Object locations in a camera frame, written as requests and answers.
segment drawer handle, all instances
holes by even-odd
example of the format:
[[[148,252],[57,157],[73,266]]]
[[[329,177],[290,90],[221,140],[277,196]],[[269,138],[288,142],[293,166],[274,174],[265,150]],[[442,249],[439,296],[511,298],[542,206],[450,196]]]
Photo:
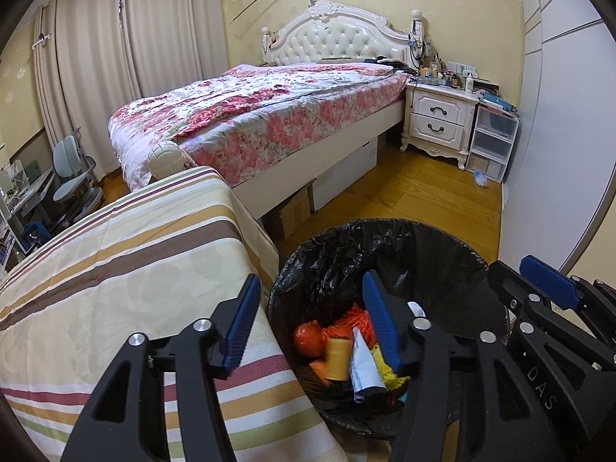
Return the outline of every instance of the drawer handle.
[[[437,109],[440,109],[440,110],[443,112],[443,116],[447,116],[447,112],[446,112],[446,110],[444,110],[444,109],[443,109],[442,107],[440,107],[440,106],[436,106],[436,107],[431,107],[431,108],[430,108],[430,110],[431,110],[432,112],[436,111]]]
[[[445,131],[445,127],[441,127],[441,128],[439,128],[438,130],[434,130],[434,129],[432,128],[432,123],[429,123],[429,124],[427,125],[427,127],[428,127],[430,130],[432,130],[433,132],[436,132],[437,134],[438,134],[438,132],[444,132],[444,131]]]

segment orange plastic bag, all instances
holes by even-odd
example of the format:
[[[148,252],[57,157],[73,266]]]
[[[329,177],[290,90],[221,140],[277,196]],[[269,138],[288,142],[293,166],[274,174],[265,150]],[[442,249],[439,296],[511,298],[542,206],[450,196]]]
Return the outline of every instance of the orange plastic bag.
[[[317,320],[302,323],[293,333],[295,348],[302,356],[318,358],[325,353],[325,340]]]
[[[375,330],[372,328],[372,322],[370,321],[370,315],[368,311],[364,311],[357,304],[344,313],[344,316],[336,321],[332,326],[349,328],[352,333],[353,328],[357,328],[362,334],[363,340],[369,349],[372,349],[377,344],[377,336],[375,336]]]
[[[325,347],[328,339],[352,339],[353,327],[343,325],[331,325],[321,330]]]

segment electrical outlet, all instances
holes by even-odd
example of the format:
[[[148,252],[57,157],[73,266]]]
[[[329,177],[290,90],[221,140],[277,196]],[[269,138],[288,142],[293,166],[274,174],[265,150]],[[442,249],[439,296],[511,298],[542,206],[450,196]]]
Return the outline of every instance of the electrical outlet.
[[[455,71],[459,75],[464,75],[464,71],[470,71],[472,73],[475,73],[475,75],[477,74],[477,68],[476,67],[474,67],[474,66],[467,66],[466,64],[448,62],[447,63],[447,68],[449,70]]]

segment bed frame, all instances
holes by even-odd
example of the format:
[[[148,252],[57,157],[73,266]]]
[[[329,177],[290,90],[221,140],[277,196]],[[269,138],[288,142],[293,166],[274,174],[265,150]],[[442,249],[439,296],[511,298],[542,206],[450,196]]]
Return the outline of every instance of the bed frame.
[[[272,43],[263,28],[264,60],[281,65],[317,62],[331,57],[410,62],[408,35],[389,27],[386,18],[360,8],[319,0],[278,32]],[[404,100],[295,152],[257,177],[233,188],[258,219],[346,158],[366,142],[404,120]]]

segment floral wallpaper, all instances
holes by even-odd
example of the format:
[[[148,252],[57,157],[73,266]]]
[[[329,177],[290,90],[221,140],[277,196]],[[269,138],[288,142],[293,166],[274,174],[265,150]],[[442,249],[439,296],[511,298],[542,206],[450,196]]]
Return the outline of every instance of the floral wallpaper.
[[[2,51],[0,59],[0,137],[13,156],[43,128],[35,83],[35,58],[32,52],[35,23],[18,29]]]
[[[232,66],[258,64],[261,28],[278,30],[302,13],[308,0],[260,0],[233,24],[229,22],[253,0],[223,0],[227,44]],[[445,61],[477,67],[482,78],[501,85],[516,104],[522,82],[522,0],[332,0],[364,8],[389,19],[392,27],[408,30],[411,10],[423,12],[427,35]]]

